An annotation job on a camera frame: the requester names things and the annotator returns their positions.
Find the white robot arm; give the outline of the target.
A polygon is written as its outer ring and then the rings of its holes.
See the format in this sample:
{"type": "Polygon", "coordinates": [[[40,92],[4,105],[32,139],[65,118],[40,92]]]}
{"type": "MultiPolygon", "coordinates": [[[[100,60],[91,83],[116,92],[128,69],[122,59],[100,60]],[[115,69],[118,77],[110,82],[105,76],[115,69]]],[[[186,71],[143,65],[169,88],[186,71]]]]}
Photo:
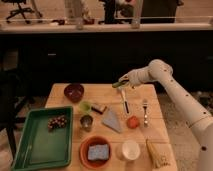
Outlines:
{"type": "Polygon", "coordinates": [[[146,67],[124,74],[119,81],[125,80],[131,87],[159,82],[180,110],[200,145],[197,171],[213,171],[213,116],[173,78],[172,73],[169,64],[154,59],[146,67]]]}

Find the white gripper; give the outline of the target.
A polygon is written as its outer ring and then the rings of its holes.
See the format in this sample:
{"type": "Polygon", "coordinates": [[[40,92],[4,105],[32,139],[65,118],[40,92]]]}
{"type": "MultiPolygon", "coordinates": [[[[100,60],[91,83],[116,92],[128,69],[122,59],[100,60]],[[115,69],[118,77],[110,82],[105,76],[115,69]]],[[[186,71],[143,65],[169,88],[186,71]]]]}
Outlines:
{"type": "Polygon", "coordinates": [[[118,79],[118,81],[124,83],[125,85],[129,85],[132,88],[140,86],[143,83],[136,70],[131,70],[127,74],[124,74],[118,79]]]}

